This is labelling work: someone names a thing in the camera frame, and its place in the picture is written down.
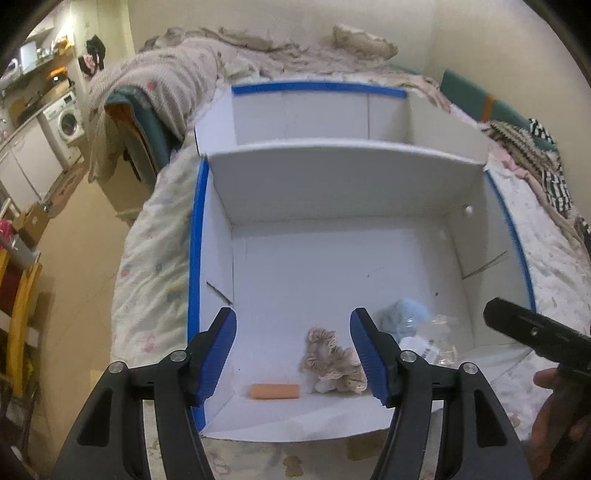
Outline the person right hand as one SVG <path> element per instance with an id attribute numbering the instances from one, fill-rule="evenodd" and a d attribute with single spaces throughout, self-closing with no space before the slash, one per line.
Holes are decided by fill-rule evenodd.
<path id="1" fill-rule="evenodd" d="M 551 456 L 564 434 L 578 442 L 590 426 L 590 415 L 574 421 L 582 403 L 585 387 L 565 378 L 557 368 L 538 371 L 533 382 L 551 394 L 541 407 L 527 443 L 527 459 L 534 479 L 539 479 L 549 468 Z"/>

